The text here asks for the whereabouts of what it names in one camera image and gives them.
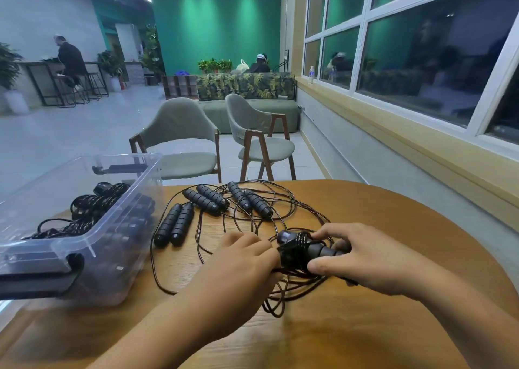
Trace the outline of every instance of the window frame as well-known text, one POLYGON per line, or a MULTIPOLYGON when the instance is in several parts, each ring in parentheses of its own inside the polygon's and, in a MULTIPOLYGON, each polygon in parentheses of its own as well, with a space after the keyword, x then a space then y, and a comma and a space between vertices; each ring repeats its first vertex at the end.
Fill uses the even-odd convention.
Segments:
MULTIPOLYGON (((309 0, 306 0, 306 18, 305 33, 303 34, 303 51, 306 50, 306 44, 317 39, 321 39, 321 49, 319 52, 319 68, 315 73, 314 83, 326 87, 330 90, 353 97, 357 100, 369 103, 382 110, 390 111, 396 115, 417 122, 436 130, 442 131, 448 135, 455 136, 461 140, 487 149, 493 153, 505 156, 509 159, 519 161, 519 144, 515 144, 495 136, 486 134, 490 120, 496 112, 496 108, 506 91, 508 84, 516 70, 519 70, 519 13, 511 27, 509 36, 501 50, 496 64, 490 74, 490 77, 483 89, 481 97, 476 105, 476 109, 466 128, 458 126, 435 117, 431 117, 413 110, 408 110, 395 104, 388 103, 376 99, 371 96, 361 94, 357 91, 359 81, 361 61, 364 52, 365 40, 367 35, 367 27, 370 22, 377 19, 388 17, 392 14, 408 10, 413 7, 423 5, 435 0, 392 0, 384 5, 371 8, 373 0, 364 0, 362 13, 354 18, 348 19, 341 24, 326 29, 326 19, 328 15, 328 0, 324 2, 324 17, 322 31, 308 38, 306 35, 306 27, 308 21, 309 0), (359 37, 357 39, 357 49, 355 51, 354 67, 351 75, 349 89, 333 85, 323 80, 321 77, 321 67, 323 59, 324 39, 330 35, 349 30, 359 26, 359 37)), ((305 54, 302 54, 302 67, 305 64, 305 54)))

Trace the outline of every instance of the hand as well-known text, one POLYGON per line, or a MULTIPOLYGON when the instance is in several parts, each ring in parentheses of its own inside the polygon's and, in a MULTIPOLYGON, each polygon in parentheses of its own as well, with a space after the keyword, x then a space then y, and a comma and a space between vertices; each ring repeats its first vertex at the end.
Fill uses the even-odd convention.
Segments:
POLYGON ((314 239, 341 238, 334 248, 350 253, 310 261, 313 274, 352 279, 388 295, 415 295, 418 275, 439 267, 433 261, 374 227, 361 223, 328 223, 312 234, 314 239))
POLYGON ((205 343, 223 338, 250 320, 282 274, 278 251, 252 233, 224 235, 218 250, 175 299, 192 308, 205 343))

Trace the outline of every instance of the plastic water bottle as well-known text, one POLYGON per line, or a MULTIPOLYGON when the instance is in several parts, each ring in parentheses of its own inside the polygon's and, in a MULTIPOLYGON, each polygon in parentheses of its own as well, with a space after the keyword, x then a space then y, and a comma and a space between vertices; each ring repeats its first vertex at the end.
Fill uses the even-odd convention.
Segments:
POLYGON ((309 74, 309 77, 310 77, 310 81, 309 81, 309 83, 310 83, 310 84, 313 84, 313 83, 314 83, 314 77, 315 77, 315 69, 314 69, 314 66, 311 66, 311 67, 310 67, 310 74, 309 74))
POLYGON ((335 82, 335 72, 337 71, 337 67, 332 66, 332 71, 330 71, 330 81, 335 82))

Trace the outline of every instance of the window sill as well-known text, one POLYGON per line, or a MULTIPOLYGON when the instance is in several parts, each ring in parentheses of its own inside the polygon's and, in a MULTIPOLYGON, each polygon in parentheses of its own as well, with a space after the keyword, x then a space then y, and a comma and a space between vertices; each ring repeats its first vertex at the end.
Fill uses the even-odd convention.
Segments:
POLYGON ((319 83, 299 88, 519 232, 519 162, 319 83))

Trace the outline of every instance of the chair seat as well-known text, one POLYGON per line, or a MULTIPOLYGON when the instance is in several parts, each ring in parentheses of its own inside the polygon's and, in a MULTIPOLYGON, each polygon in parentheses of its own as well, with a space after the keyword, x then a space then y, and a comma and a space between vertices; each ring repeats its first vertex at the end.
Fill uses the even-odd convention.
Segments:
POLYGON ((162 179, 191 178, 213 172, 217 156, 208 152, 176 153, 160 160, 162 179))
MULTIPOLYGON (((254 140, 251 141, 251 150, 249 152, 249 159, 252 162, 262 162, 263 154, 261 153, 260 141, 254 140)), ((287 157, 292 156, 295 150, 295 145, 292 141, 286 140, 284 138, 265 138, 265 142, 267 144, 267 152, 268 158, 271 162, 279 162, 280 160, 285 160, 287 157)), ((240 160, 243 160, 243 152, 245 148, 243 147, 238 154, 240 160)))

